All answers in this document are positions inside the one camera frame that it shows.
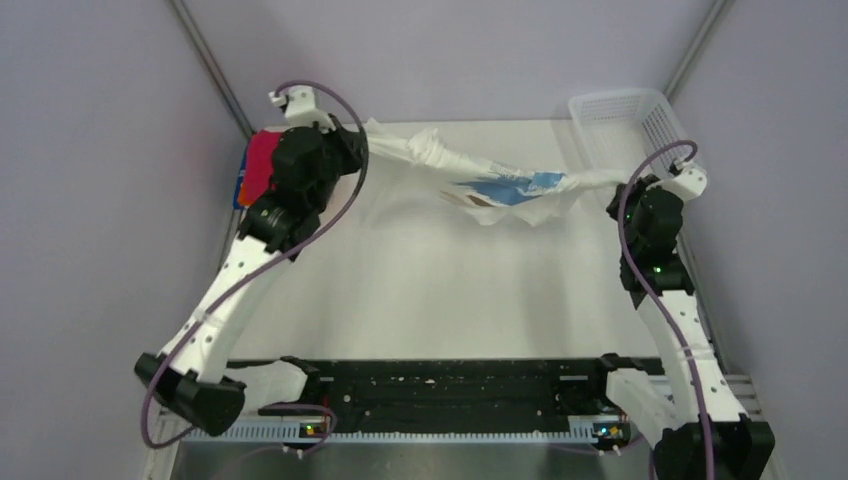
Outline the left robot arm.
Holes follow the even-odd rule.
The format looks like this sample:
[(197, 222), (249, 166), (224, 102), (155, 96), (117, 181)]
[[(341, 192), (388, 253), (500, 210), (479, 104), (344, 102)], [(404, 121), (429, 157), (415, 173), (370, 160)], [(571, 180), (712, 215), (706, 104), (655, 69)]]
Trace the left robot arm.
[(321, 393), (314, 371), (282, 357), (269, 364), (231, 368), (228, 363), (258, 302), (284, 266), (335, 224), (321, 220), (339, 179), (365, 176), (367, 137), (342, 127), (263, 131), (274, 140), (268, 155), (248, 150), (246, 173), (263, 173), (262, 193), (247, 208), (217, 277), (178, 334), (157, 353), (142, 354), (134, 372), (146, 386), (142, 439), (166, 447), (149, 432), (149, 408), (158, 402), (211, 436), (226, 432), (241, 414), (287, 404), (308, 413)]

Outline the white printed t-shirt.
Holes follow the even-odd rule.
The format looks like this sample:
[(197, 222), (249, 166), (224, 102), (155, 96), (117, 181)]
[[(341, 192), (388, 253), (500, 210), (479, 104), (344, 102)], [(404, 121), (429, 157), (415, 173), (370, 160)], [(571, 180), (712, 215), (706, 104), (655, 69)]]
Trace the white printed t-shirt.
[(533, 170), (462, 153), (448, 147), (436, 128), (404, 138), (373, 118), (364, 127), (372, 156), (420, 177), (431, 191), (483, 226), (514, 217), (535, 227), (560, 217), (582, 194), (616, 187), (629, 178), (621, 169)]

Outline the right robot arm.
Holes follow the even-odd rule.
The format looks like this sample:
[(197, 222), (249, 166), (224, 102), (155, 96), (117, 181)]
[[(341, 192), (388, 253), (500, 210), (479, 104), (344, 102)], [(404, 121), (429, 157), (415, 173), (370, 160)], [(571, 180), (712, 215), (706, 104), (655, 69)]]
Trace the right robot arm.
[(769, 424), (733, 393), (706, 337), (677, 252), (684, 201), (653, 175), (620, 184), (606, 208), (621, 245), (620, 281), (656, 345), (671, 393), (635, 361), (606, 354), (586, 385), (600, 412), (620, 408), (647, 440), (654, 479), (759, 479), (775, 447)]

